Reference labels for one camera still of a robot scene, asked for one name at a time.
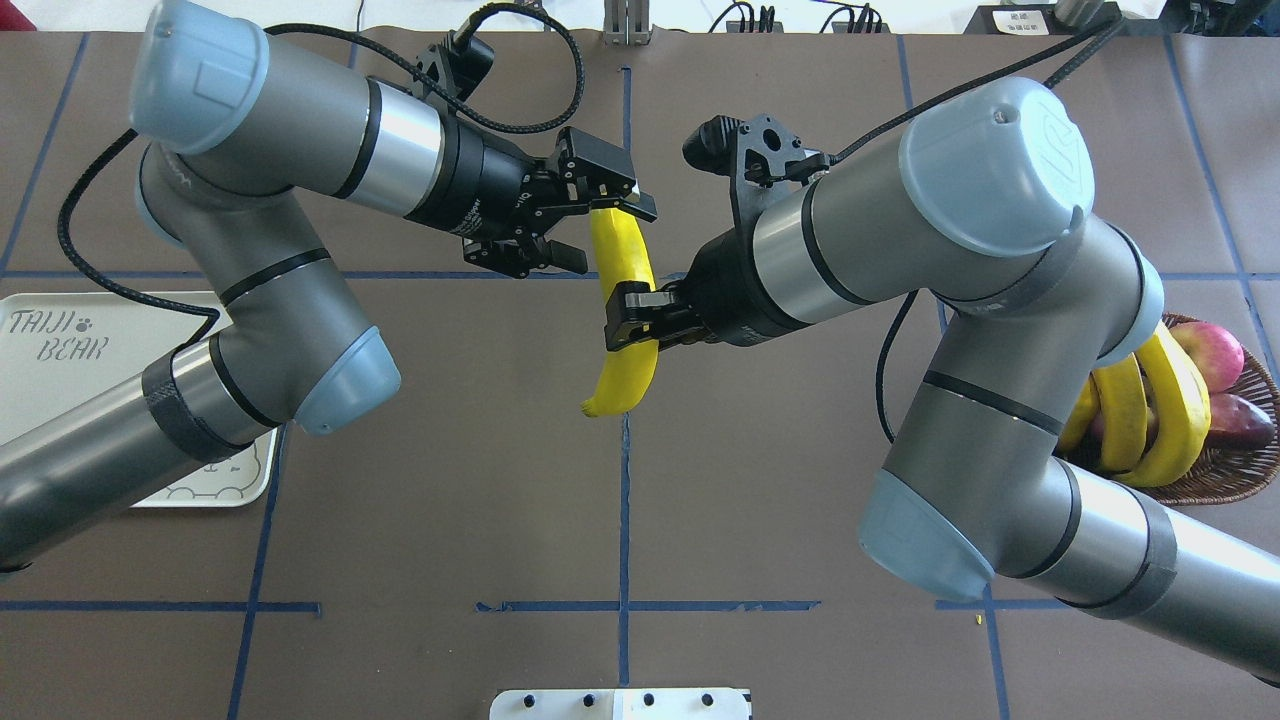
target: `woven basket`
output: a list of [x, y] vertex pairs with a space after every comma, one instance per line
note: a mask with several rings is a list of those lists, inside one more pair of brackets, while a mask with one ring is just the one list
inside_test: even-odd
[[[1165, 324], [1193, 322], [1185, 315], [1165, 314]], [[1229, 388], [1257, 405], [1276, 421], [1280, 389], [1266, 368], [1248, 350], [1244, 372]], [[1137, 488], [1164, 505], [1224, 505], [1244, 500], [1267, 487], [1280, 470], [1280, 436], [1262, 450], [1224, 450], [1206, 447], [1192, 469], [1178, 480], [1158, 488]]]

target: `red object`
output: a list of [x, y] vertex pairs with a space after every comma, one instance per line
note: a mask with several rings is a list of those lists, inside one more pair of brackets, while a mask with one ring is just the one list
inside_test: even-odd
[[13, 3], [0, 0], [0, 29], [36, 29], [36, 26]]

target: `yellow banana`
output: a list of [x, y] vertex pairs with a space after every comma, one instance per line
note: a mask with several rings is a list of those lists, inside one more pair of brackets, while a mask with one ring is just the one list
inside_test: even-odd
[[[613, 286], [623, 281], [649, 283], [653, 290], [653, 268], [649, 251], [636, 219], [621, 210], [591, 210], [591, 246], [600, 266], [600, 290], [609, 300]], [[653, 373], [658, 368], [658, 341], [646, 340], [628, 345], [604, 356], [595, 395], [582, 402], [588, 418], [621, 415], [640, 404]]]
[[1102, 456], [1098, 470], [1117, 473], [1134, 468], [1147, 448], [1147, 396], [1133, 354], [1093, 370], [1102, 405]]
[[1071, 409], [1071, 415], [1066, 419], [1066, 425], [1062, 427], [1062, 434], [1057, 438], [1057, 451], [1070, 452], [1075, 450], [1080, 441], [1084, 439], [1085, 430], [1089, 429], [1089, 423], [1093, 421], [1093, 416], [1098, 414], [1098, 387], [1093, 383], [1093, 378], [1084, 378], [1084, 387], [1080, 388], [1080, 397], [1075, 401], [1075, 407]]
[[1142, 461], [1114, 479], [1133, 487], [1160, 487], [1183, 477], [1199, 457], [1210, 427], [1208, 389], [1162, 323], [1137, 355], [1151, 380], [1160, 430]]

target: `brown wicker basket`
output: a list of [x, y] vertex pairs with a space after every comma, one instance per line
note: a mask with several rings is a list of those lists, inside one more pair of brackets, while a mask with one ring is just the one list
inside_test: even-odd
[[[1165, 314], [1165, 324], [1193, 322], [1187, 315]], [[1280, 389], [1266, 366], [1248, 350], [1244, 372], [1229, 388], [1261, 407], [1276, 421]], [[1224, 505], [1244, 500], [1267, 487], [1280, 470], [1280, 436], [1262, 450], [1222, 450], [1206, 447], [1192, 469], [1178, 480], [1158, 488], [1138, 488], [1164, 505]]]

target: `robotic arm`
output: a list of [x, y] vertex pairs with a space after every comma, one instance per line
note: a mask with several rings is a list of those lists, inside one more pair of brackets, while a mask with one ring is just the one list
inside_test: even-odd
[[[463, 31], [422, 60], [428, 77], [465, 99], [493, 50]], [[566, 215], [655, 217], [627, 152], [603, 140], [564, 128], [550, 156], [532, 158], [452, 111], [184, 0], [152, 13], [132, 115], [154, 138], [140, 210], [192, 254], [234, 324], [0, 447], [0, 570], [22, 569], [291, 419], [326, 434], [398, 389], [378, 328], [293, 186], [458, 234], [468, 261], [511, 277], [549, 265], [586, 272], [582, 251], [545, 234]]]
[[1091, 213], [1052, 92], [996, 81], [836, 169], [767, 115], [705, 123], [685, 158], [730, 177], [735, 227], [662, 292], [618, 287], [609, 347], [746, 347], [928, 288], [954, 315], [877, 473], [870, 557], [960, 601], [1025, 579], [1280, 683], [1280, 559], [1051, 456], [1089, 370], [1164, 306], [1137, 245]]

